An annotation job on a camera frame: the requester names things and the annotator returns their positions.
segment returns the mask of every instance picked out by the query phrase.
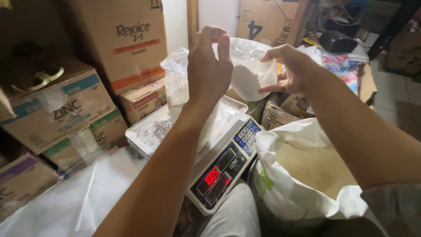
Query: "red digital readout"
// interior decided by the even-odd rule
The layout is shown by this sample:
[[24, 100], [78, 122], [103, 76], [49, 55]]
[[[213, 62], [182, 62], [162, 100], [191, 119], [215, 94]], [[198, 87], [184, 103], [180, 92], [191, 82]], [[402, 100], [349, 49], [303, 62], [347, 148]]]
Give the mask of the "red digital readout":
[[216, 177], [218, 177], [218, 175], [219, 172], [215, 168], [213, 168], [205, 178], [206, 183], [208, 183], [208, 185], [211, 185], [213, 181], [215, 181]]

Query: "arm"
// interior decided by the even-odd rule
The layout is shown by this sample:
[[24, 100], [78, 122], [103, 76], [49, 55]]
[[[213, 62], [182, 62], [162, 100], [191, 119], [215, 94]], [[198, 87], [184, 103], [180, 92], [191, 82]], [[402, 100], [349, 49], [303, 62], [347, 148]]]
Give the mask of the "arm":
[[[232, 75], [226, 32], [205, 27], [198, 37], [197, 48], [189, 54], [188, 103], [155, 154], [93, 236], [172, 235], [196, 157], [200, 132], [227, 91]], [[212, 42], [219, 42], [219, 61], [213, 54]]]
[[267, 52], [287, 70], [261, 92], [302, 92], [326, 135], [363, 190], [386, 183], [421, 183], [421, 143], [373, 112], [333, 73], [284, 45]]

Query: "metal tray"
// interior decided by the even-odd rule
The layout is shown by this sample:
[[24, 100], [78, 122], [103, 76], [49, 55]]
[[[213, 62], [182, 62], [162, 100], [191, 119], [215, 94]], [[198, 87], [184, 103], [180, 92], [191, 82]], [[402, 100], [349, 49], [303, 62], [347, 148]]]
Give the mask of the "metal tray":
[[[219, 102], [220, 106], [213, 125], [212, 135], [203, 149], [197, 154], [195, 164], [218, 144], [221, 138], [225, 136], [248, 109], [245, 104], [227, 96], [223, 96]], [[130, 127], [126, 131], [126, 137], [129, 143], [142, 156], [150, 158], [172, 126], [168, 105], [165, 105]]]

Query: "white pants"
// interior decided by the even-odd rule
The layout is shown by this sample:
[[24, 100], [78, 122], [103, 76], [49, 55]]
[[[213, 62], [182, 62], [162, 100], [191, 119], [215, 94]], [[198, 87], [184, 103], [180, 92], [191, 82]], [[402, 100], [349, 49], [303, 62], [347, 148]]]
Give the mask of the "white pants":
[[239, 179], [211, 217], [201, 237], [259, 237], [256, 204], [249, 186]]

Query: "hand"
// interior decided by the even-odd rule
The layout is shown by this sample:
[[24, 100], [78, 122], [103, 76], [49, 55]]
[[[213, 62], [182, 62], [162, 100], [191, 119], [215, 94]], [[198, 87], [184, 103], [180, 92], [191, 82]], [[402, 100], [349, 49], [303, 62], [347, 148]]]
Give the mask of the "hand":
[[322, 76], [325, 72], [325, 69], [307, 54], [288, 44], [268, 50], [260, 62], [267, 62], [272, 59], [276, 59], [278, 63], [284, 64], [285, 67], [278, 74], [278, 83], [260, 89], [260, 93], [302, 93], [302, 86], [305, 83]]
[[[197, 33], [196, 39], [198, 42], [190, 50], [187, 67], [189, 102], [197, 102], [212, 111], [231, 83], [229, 36], [224, 29], [206, 26]], [[212, 43], [218, 43], [219, 60], [215, 58]]]

